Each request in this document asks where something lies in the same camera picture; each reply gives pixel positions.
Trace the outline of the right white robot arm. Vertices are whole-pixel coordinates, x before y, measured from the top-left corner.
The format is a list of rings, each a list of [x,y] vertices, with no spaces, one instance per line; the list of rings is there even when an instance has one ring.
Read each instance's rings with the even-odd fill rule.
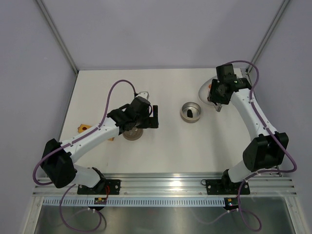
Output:
[[[249,81],[238,78],[231,63],[216,68],[216,78],[212,79],[207,100],[218,112],[222,106],[232,103],[247,127],[251,142],[238,164],[225,170],[220,179],[205,181],[208,195],[248,195],[247,180],[251,175],[276,167],[283,161],[289,138],[270,124],[253,93]]]

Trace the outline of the dark food piece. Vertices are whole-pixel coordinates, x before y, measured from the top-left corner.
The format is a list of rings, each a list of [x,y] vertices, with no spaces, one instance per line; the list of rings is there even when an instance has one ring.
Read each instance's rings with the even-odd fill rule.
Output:
[[[188,117],[188,118],[193,118],[193,112],[192,112],[191,109],[188,109],[188,110],[187,110],[187,117]]]

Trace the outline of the steel round lunch container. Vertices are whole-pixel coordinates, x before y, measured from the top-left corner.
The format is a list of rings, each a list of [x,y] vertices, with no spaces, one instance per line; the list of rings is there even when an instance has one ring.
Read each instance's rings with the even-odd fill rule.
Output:
[[[201,117],[201,107],[195,102],[186,102],[180,109],[180,116],[187,123],[195,123]]]

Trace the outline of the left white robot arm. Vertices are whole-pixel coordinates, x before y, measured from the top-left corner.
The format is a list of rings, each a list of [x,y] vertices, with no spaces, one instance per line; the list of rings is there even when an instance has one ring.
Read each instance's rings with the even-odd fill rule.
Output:
[[[110,138],[115,138],[133,128],[157,129],[158,106],[138,95],[130,104],[125,104],[107,114],[105,120],[77,136],[58,142],[48,141],[42,156],[41,168],[58,189],[69,184],[80,186],[80,195],[118,194],[115,186],[95,167],[87,168],[76,162],[87,152]]]

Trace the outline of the beige round lid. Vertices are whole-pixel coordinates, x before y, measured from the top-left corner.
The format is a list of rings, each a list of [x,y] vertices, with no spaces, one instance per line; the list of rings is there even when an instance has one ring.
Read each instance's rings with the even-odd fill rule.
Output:
[[[142,137],[143,129],[133,128],[122,133],[123,137],[129,141],[135,141]]]

